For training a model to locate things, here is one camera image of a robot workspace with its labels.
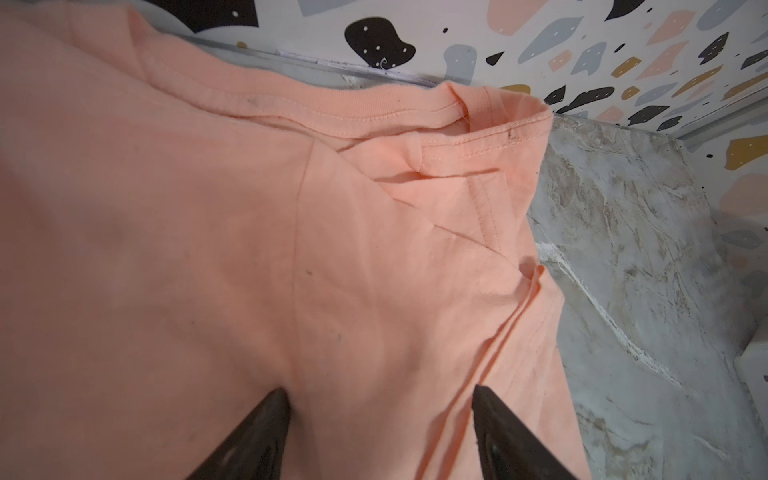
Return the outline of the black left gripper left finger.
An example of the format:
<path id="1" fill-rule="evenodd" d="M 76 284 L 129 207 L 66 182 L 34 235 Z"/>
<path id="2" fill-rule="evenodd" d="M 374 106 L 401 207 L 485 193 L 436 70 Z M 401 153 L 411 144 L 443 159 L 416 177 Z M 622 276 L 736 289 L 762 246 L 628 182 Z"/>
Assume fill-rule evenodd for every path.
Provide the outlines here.
<path id="1" fill-rule="evenodd" d="M 188 479 L 278 480 L 290 420 L 286 391 L 271 391 Z"/>

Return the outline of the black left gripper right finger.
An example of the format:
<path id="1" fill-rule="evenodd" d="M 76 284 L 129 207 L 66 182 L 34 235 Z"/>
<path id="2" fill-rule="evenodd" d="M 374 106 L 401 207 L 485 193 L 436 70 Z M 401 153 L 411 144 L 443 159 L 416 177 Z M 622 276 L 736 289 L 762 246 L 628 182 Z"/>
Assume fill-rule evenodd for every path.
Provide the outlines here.
<path id="1" fill-rule="evenodd" d="M 491 388 L 476 385 L 471 407 L 485 480 L 576 479 Z"/>

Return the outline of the peach graphic t-shirt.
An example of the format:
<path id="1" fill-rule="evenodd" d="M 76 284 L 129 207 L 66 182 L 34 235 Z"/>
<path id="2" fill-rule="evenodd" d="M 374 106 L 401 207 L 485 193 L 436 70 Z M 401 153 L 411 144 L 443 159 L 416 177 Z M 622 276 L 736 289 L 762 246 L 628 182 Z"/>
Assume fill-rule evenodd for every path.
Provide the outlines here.
<path id="1" fill-rule="evenodd" d="M 485 385 L 589 478 L 527 220 L 552 122 L 3 2 L 2 477 L 185 479 L 282 389 L 285 479 L 478 479 Z"/>

